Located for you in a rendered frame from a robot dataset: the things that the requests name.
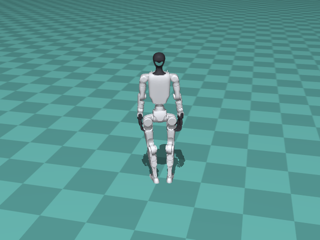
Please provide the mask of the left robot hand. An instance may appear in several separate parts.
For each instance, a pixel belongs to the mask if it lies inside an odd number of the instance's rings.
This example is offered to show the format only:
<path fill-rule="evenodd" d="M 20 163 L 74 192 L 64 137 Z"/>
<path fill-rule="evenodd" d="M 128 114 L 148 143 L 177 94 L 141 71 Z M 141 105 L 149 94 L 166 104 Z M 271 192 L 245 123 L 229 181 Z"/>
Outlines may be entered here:
<path fill-rule="evenodd" d="M 142 117 L 142 114 L 140 113 L 140 114 L 138 114 L 138 117 L 137 117 L 137 119 L 138 119 L 138 123 L 139 123 L 139 125 L 140 125 L 140 129 L 142 130 L 142 131 L 146 131 L 146 130 L 144 130 L 144 128 L 143 128 L 143 123 L 142 123 L 142 119 L 143 119 L 143 117 Z"/>

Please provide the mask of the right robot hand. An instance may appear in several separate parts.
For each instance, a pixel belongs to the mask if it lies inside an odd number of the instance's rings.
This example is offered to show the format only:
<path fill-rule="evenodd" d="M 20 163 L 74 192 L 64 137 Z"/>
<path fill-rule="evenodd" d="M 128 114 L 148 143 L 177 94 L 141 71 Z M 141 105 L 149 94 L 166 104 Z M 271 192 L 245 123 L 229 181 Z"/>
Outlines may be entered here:
<path fill-rule="evenodd" d="M 183 118 L 184 118 L 184 114 L 183 113 L 181 113 L 180 114 L 180 117 L 179 116 L 177 116 L 177 122 L 176 122 L 176 124 L 177 124 L 177 126 L 176 126 L 176 128 L 175 129 L 173 129 L 173 130 L 175 130 L 175 132 L 179 132 L 181 129 L 182 129 L 182 125 L 183 125 Z M 175 125 L 176 125 L 175 124 Z"/>

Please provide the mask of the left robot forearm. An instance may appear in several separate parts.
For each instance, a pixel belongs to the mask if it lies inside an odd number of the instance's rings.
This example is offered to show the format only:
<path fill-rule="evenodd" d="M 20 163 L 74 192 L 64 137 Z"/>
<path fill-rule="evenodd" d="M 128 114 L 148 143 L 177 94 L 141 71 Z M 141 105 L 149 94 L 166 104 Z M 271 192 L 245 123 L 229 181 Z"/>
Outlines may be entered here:
<path fill-rule="evenodd" d="M 139 117 L 138 115 L 139 114 L 142 114 L 142 117 L 143 117 L 143 111 L 144 111 L 144 104 L 145 104 L 145 101 L 144 100 L 140 100 L 140 93 L 138 93 L 137 95 L 137 117 Z"/>

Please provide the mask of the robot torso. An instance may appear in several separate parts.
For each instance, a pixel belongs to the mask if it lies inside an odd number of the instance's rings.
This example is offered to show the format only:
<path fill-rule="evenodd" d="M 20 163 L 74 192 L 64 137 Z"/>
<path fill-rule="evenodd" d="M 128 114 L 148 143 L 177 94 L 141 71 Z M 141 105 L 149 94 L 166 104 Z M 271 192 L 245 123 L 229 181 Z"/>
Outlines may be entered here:
<path fill-rule="evenodd" d="M 163 104 L 167 103 L 170 96 L 171 78 L 170 73 L 163 71 L 164 75 L 154 75 L 155 71 L 149 72 L 148 76 L 148 90 L 149 97 L 153 104 L 155 104 L 153 113 L 153 122 L 162 123 L 167 121 L 167 110 Z"/>

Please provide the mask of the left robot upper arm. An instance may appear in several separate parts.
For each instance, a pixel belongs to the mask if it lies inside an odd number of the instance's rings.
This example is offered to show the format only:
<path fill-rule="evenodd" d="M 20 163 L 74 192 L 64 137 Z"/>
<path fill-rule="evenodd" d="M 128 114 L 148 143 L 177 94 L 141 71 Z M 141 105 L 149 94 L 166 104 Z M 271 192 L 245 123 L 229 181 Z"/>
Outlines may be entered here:
<path fill-rule="evenodd" d="M 146 82 L 148 81 L 149 73 L 144 73 L 140 76 L 139 80 L 139 95 L 140 95 L 140 100 L 146 99 Z"/>

